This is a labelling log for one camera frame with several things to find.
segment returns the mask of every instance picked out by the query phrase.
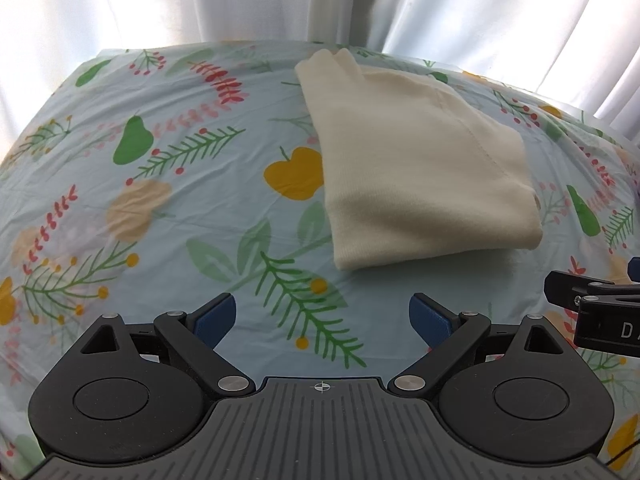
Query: gray ribbed plate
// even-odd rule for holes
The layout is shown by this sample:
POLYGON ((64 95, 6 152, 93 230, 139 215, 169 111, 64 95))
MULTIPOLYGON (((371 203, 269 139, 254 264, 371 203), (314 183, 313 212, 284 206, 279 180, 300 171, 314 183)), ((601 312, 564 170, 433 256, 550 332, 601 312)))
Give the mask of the gray ribbed plate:
POLYGON ((444 431, 426 402, 376 379, 268 379, 221 400, 183 446, 147 462, 85 466, 59 457, 33 480, 614 480, 586 457, 554 467, 494 462, 444 431))

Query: curtain fold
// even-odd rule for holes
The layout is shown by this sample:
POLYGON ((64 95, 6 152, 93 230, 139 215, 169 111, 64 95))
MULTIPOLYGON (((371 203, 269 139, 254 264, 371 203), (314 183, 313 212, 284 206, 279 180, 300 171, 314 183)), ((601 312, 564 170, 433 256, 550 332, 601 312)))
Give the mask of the curtain fold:
POLYGON ((640 0, 0 0, 0 153, 104 48, 278 39, 457 65, 640 142, 640 0))

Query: silver screw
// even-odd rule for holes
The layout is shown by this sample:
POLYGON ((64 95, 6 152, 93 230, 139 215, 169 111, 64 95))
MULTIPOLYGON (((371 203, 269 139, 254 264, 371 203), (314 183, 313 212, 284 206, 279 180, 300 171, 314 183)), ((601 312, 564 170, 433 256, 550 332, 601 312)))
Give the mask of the silver screw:
POLYGON ((424 388, 426 383, 422 377, 418 377, 417 375, 401 375, 400 377, 396 377, 394 384, 401 390, 414 392, 415 390, 424 388))
POLYGON ((247 386, 249 386, 247 378, 239 375, 228 375, 218 381, 218 387, 226 392, 239 392, 247 386))

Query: bed sheet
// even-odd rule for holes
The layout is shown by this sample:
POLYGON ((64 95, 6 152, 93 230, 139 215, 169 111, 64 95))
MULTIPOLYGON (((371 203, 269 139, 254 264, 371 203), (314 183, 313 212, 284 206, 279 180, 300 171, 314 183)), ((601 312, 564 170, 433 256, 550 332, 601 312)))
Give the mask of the bed sheet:
MULTIPOLYGON (((257 383, 271 375, 386 381, 428 350, 408 320, 414 292, 498 323, 544 314, 570 340, 575 316, 545 301, 546 274, 628 282, 626 264, 640 254, 635 147, 528 92, 356 47, 359 63, 432 76, 521 134, 544 236, 534 251, 336 270, 321 150, 293 69, 339 47, 104 51, 31 121, 0 166, 3 468, 20 477, 41 458, 30 395, 106 312, 149 322, 228 291, 238 319, 217 350, 257 383)), ((616 405, 608 460, 640 431, 639 362, 577 351, 616 405)), ((637 452, 612 466, 640 474, 637 452)))

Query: folded white cloth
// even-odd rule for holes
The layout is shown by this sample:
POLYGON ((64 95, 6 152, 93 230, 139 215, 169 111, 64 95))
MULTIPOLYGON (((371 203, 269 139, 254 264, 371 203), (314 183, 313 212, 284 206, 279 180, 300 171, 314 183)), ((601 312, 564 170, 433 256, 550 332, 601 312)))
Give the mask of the folded white cloth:
POLYGON ((512 128, 433 77, 359 66, 346 49, 320 50, 296 73, 322 149, 339 269, 540 243, 512 128))

